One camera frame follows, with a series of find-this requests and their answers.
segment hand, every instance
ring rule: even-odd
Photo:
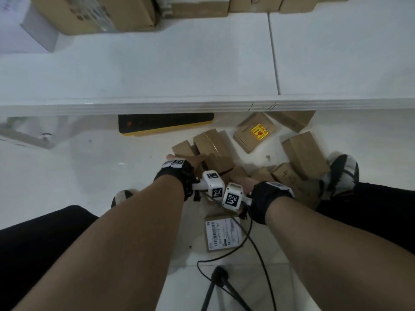
[[[265,215],[270,204],[279,197],[290,197],[291,194],[286,190],[273,187],[266,182],[249,177],[236,177],[231,181],[242,186],[244,194],[252,193],[252,204],[248,206],[249,215],[255,222],[265,225]]]
[[[190,162],[190,164],[193,166],[193,168],[196,169],[197,166],[200,165],[201,162],[203,162],[206,159],[206,154],[200,154],[197,156],[181,156],[181,155],[172,155],[169,154],[166,156],[167,160],[173,160],[174,158],[184,158],[186,159],[188,162]]]

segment human arm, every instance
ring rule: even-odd
[[[322,311],[415,310],[410,252],[289,197],[270,204],[265,222]]]
[[[182,183],[159,177],[96,220],[14,310],[154,310],[183,201]]]

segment tripod leg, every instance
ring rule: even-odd
[[[215,288],[215,283],[210,282],[210,286],[209,286],[209,289],[207,290],[208,292],[206,293],[205,301],[203,303],[201,311],[206,311],[208,309],[207,307],[209,306],[210,298],[212,297],[212,293],[213,293],[214,288]]]
[[[242,299],[242,297],[239,295],[239,293],[235,290],[234,287],[228,282],[227,279],[222,279],[224,282],[226,288],[229,290],[229,292],[234,296],[236,301],[239,302],[239,304],[244,308],[245,311],[252,311],[252,309],[246,304],[246,302]]]

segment white box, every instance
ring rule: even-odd
[[[0,53],[53,52],[58,35],[30,0],[0,0]]]

